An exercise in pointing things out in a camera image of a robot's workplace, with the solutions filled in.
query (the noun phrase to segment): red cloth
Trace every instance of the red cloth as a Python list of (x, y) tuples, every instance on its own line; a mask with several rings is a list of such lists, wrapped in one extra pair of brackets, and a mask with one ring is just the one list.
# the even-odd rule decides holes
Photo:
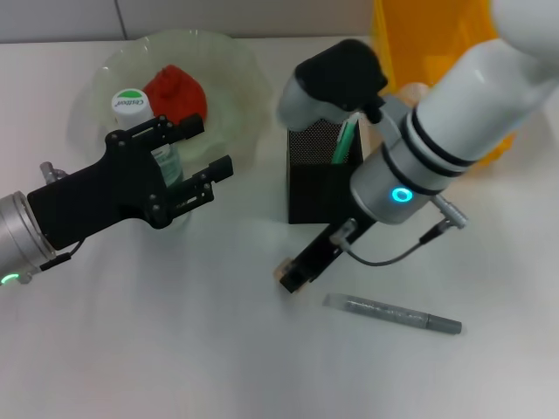
[(167, 65), (158, 72), (143, 91), (148, 95), (154, 115), (166, 115), (174, 124), (193, 113), (199, 113), (203, 120), (208, 114), (202, 87), (175, 65)]

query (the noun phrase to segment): mesh pen holder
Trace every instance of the mesh pen holder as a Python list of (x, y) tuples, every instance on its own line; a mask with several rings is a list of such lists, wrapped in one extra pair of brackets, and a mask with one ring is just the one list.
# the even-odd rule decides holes
[(351, 203), (349, 179), (363, 163), (359, 126), (343, 164), (332, 164), (342, 125), (320, 120), (287, 135), (287, 219), (290, 224), (332, 223)]

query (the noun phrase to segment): bottle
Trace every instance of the bottle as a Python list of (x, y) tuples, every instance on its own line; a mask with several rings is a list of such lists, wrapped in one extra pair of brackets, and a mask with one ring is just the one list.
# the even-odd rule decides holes
[[(154, 118), (146, 93), (124, 89), (113, 96), (112, 108), (120, 129), (130, 129)], [(183, 167), (175, 144), (167, 144), (151, 153), (159, 165), (167, 187), (183, 180)]]

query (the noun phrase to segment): green pen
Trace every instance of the green pen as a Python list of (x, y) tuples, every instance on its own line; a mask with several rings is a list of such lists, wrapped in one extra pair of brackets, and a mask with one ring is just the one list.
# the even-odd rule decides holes
[(358, 112), (352, 114), (347, 118), (340, 129), (340, 135), (338, 136), (338, 145), (335, 148), (334, 156), (332, 157), (332, 164), (342, 164), (343, 160), (348, 154), (351, 143), (355, 138), (355, 126), (359, 121), (360, 114)]

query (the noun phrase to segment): white table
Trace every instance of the white table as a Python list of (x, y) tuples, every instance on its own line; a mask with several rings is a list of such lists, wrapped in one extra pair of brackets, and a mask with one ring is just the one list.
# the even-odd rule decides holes
[[(246, 43), (275, 89), (338, 38)], [(121, 42), (0, 45), (0, 196), (100, 157), (84, 89)], [(273, 268), (321, 226), (286, 223), (285, 132), (216, 187), (186, 229), (140, 221), (68, 264), (0, 289), (4, 419), (559, 417), (559, 96), (513, 150), (447, 195), (471, 225), (404, 262), (342, 256), (289, 296)], [(377, 225), (356, 250), (394, 256), (438, 219)], [(323, 308), (327, 292), (464, 322), (457, 337)]]

